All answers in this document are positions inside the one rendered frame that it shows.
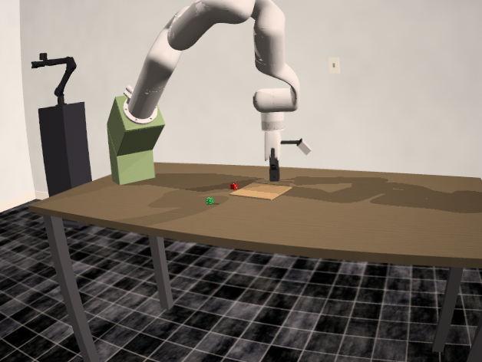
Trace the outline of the tan mat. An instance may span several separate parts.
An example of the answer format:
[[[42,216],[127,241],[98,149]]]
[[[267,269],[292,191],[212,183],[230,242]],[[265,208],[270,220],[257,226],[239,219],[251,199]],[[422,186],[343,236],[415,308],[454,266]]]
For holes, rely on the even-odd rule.
[[[272,200],[291,188],[291,186],[251,183],[248,186],[245,186],[233,193],[230,193],[230,196],[242,196],[254,199]]]

